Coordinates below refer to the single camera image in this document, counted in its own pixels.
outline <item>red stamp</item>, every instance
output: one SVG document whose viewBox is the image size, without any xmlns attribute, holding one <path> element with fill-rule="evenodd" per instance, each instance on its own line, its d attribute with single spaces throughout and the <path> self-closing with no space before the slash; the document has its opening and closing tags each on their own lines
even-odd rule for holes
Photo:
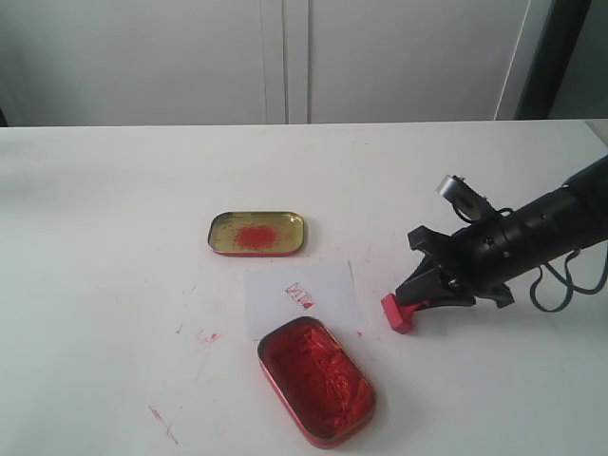
<svg viewBox="0 0 608 456">
<path fill-rule="evenodd" d="M 310 309 L 314 305 L 313 297 L 299 283 L 286 288 L 285 293 L 302 306 L 304 310 Z"/>
</svg>

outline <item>table surface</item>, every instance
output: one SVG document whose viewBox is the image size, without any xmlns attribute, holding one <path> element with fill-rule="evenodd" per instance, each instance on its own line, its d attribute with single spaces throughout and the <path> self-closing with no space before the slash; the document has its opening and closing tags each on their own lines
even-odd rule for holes
<svg viewBox="0 0 608 456">
<path fill-rule="evenodd" d="M 321 454 L 245 339 L 242 277 L 347 259 L 369 324 L 337 336 L 378 409 L 341 454 L 604 455 L 607 291 L 544 314 L 531 273 L 516 304 L 419 313 L 408 336 L 380 298 L 421 259 L 408 231 L 462 225 L 445 174 L 517 208 L 605 153 L 564 121 L 3 129 L 0 454 Z M 231 210 L 296 211 L 308 243 L 217 256 L 207 230 Z M 582 285 L 603 249 L 577 260 Z"/>
</svg>

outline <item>gold tin lid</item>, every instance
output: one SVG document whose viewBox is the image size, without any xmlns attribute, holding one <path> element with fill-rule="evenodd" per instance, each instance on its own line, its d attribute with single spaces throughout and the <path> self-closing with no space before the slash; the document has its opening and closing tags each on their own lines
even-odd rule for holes
<svg viewBox="0 0 608 456">
<path fill-rule="evenodd" d="M 225 212 L 211 222 L 207 242 L 231 257 L 285 257 L 302 247 L 305 231 L 294 212 Z"/>
</svg>

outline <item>wall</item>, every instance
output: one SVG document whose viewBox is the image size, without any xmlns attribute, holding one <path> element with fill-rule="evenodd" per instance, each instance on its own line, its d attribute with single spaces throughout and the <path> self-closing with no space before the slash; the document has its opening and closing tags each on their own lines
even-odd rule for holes
<svg viewBox="0 0 608 456">
<path fill-rule="evenodd" d="M 0 0 L 0 105 L 23 125 L 508 119 L 550 3 Z"/>
<path fill-rule="evenodd" d="M 592 2 L 551 109 L 552 119 L 608 118 L 608 2 Z"/>
</svg>

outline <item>metal tin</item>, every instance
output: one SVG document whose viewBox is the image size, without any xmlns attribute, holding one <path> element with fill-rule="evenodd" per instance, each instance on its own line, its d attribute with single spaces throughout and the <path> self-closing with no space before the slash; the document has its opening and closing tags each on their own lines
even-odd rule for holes
<svg viewBox="0 0 608 456">
<path fill-rule="evenodd" d="M 207 242 L 233 257 L 286 257 L 304 243 L 304 218 L 294 212 L 225 212 L 211 222 Z"/>
<path fill-rule="evenodd" d="M 336 447 L 371 420 L 373 386 L 319 320 L 301 316 L 267 334 L 257 356 L 283 405 L 316 447 Z"/>
</svg>

